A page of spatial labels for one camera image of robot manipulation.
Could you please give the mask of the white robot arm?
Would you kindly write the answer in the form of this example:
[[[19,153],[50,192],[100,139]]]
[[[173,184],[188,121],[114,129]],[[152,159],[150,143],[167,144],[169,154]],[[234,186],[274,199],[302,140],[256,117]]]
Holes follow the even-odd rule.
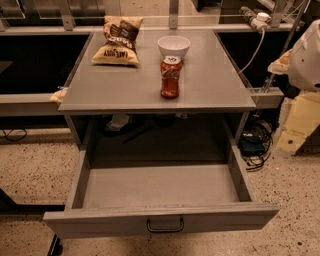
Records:
[[[300,90],[281,106],[276,144],[277,149],[294,155],[320,125],[320,20],[313,21],[268,71],[287,75],[289,83]]]

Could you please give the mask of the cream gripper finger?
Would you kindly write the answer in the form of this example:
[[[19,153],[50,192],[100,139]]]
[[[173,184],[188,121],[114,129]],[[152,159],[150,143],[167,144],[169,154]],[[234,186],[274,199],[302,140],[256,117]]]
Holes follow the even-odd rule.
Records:
[[[294,155],[320,125],[320,94],[300,93],[284,98],[276,132],[276,148]]]
[[[268,71],[276,75],[288,75],[290,73],[291,55],[292,49],[286,51],[268,66]]]

